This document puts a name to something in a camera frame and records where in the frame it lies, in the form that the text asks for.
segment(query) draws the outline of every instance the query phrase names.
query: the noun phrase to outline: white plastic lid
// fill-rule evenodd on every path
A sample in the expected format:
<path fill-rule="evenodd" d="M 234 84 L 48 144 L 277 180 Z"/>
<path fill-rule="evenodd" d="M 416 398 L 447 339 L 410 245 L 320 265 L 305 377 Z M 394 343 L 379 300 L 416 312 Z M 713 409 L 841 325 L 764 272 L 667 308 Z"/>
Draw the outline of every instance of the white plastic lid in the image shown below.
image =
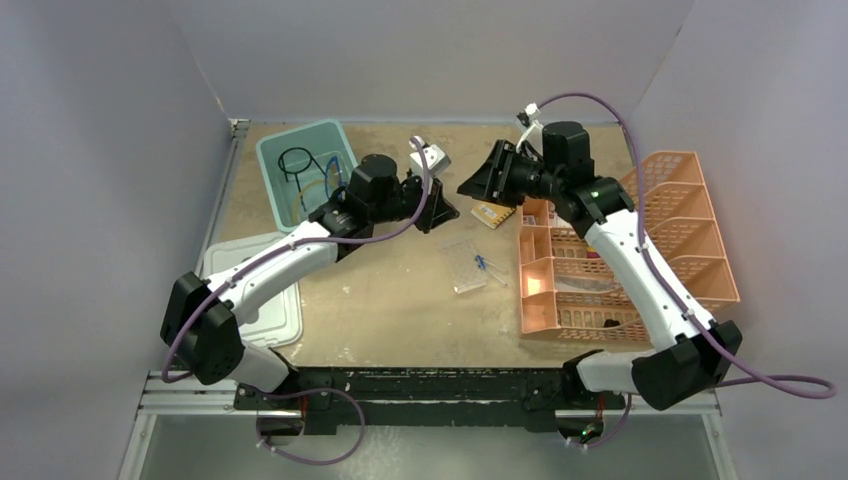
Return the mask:
<path fill-rule="evenodd" d="M 281 232 L 266 233 L 217 243 L 206 250 L 200 275 L 203 278 L 235 267 L 246 259 L 285 238 Z M 244 340 L 258 347 L 279 347 L 296 342 L 303 332 L 300 291 L 295 283 L 259 309 L 259 319 L 239 327 Z"/>

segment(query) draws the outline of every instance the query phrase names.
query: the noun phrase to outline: wooden tabletop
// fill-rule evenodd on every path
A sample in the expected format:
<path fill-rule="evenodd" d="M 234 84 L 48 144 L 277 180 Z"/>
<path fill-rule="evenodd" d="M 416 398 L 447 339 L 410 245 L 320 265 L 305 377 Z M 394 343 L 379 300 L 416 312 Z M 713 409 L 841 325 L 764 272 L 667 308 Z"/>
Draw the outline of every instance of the wooden tabletop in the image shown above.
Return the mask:
<path fill-rule="evenodd" d="M 220 241 L 276 229 L 255 147 L 261 138 L 295 126 L 250 127 Z M 412 228 L 395 239 L 364 246 L 301 280 L 303 336 L 280 348 L 287 358 L 300 365 L 555 366 L 597 346 L 520 338 L 518 215 L 492 230 L 469 213 L 475 202 L 456 194 L 457 186 L 479 168 L 495 140 L 517 140 L 515 127 L 392 124 L 344 125 L 344 129 L 357 158 L 382 153 L 401 168 L 410 153 L 410 135 L 438 144 L 452 160 L 439 178 L 446 198 L 461 216 L 428 235 Z M 630 170 L 618 127 L 587 130 L 598 174 L 621 177 Z M 398 224 L 379 225 L 376 232 L 396 228 Z M 454 293 L 439 244 L 461 237 L 470 238 L 493 263 L 507 267 L 508 287 L 490 281 L 483 288 Z"/>

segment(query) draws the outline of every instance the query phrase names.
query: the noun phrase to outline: metal frame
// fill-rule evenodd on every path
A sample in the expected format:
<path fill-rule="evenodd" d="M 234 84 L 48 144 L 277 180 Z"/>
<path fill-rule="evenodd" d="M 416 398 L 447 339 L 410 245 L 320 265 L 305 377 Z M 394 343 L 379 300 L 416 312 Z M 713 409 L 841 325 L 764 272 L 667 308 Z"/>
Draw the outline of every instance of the metal frame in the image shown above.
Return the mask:
<path fill-rule="evenodd" d="M 233 124 L 232 146 L 230 158 L 225 167 L 221 187 L 216 199 L 215 210 L 209 221 L 196 272 L 199 273 L 206 248 L 215 242 L 220 231 L 220 219 L 227 207 L 231 185 L 244 147 L 249 120 L 231 120 Z M 179 383 L 166 384 L 161 380 L 160 372 L 150 372 L 145 382 L 144 392 L 138 406 L 132 436 L 127 446 L 124 461 L 118 475 L 120 480 L 135 480 L 140 478 L 144 461 L 147 456 L 150 441 L 156 428 L 156 422 L 161 416 L 171 415 L 238 415 L 256 416 L 257 411 L 238 411 L 233 409 L 237 385 L 225 380 L 214 385 L 203 385 L 195 379 L 186 379 Z M 594 415 L 588 410 L 557 410 L 558 418 L 586 417 Z M 714 392 L 703 392 L 683 401 L 668 410 L 658 412 L 648 406 L 639 396 L 633 397 L 631 415 L 700 415 L 704 422 L 704 430 L 709 440 L 710 450 L 721 480 L 737 480 L 730 450 L 725 442 L 724 430 L 721 425 L 721 409 Z M 263 411 L 263 417 L 278 416 L 283 418 L 300 418 L 299 411 Z"/>

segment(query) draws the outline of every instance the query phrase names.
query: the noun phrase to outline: gray wall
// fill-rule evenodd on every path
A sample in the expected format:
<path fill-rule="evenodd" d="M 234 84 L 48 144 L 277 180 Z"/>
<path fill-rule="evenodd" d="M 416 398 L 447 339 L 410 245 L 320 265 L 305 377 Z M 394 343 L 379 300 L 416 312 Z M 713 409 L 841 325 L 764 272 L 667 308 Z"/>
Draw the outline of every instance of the gray wall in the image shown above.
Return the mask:
<path fill-rule="evenodd" d="M 500 122 L 630 113 L 694 0 L 169 1 L 231 117 Z"/>
<path fill-rule="evenodd" d="M 2 477 L 114 478 L 228 122 L 163 1 L 0 1 Z"/>
<path fill-rule="evenodd" d="M 848 385 L 848 4 L 698 0 L 633 115 L 699 152 L 742 295 L 742 356 Z M 848 395 L 721 392 L 742 478 L 845 478 Z"/>

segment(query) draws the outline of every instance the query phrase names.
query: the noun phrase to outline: teal plastic basket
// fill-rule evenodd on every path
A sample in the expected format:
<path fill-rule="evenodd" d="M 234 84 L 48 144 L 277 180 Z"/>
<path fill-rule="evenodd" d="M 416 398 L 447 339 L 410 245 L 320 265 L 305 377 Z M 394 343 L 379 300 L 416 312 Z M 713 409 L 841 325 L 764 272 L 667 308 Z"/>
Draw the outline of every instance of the teal plastic basket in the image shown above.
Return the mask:
<path fill-rule="evenodd" d="M 283 162 L 287 171 L 300 172 L 296 178 L 294 173 L 286 175 L 279 166 L 280 155 L 289 149 L 295 150 L 286 153 Z M 308 150 L 315 162 L 300 149 Z M 268 189 L 277 228 L 284 233 L 292 232 L 306 220 L 311 211 L 327 201 L 327 190 L 332 193 L 335 189 L 336 177 L 330 175 L 329 188 L 325 189 L 322 172 L 322 169 L 327 171 L 333 157 L 338 159 L 341 180 L 345 183 L 350 180 L 350 172 L 359 164 L 341 124 L 336 120 L 323 120 L 269 135 L 256 142 L 256 155 L 265 177 L 265 188 Z M 303 191 L 302 202 L 298 200 L 300 191 Z"/>

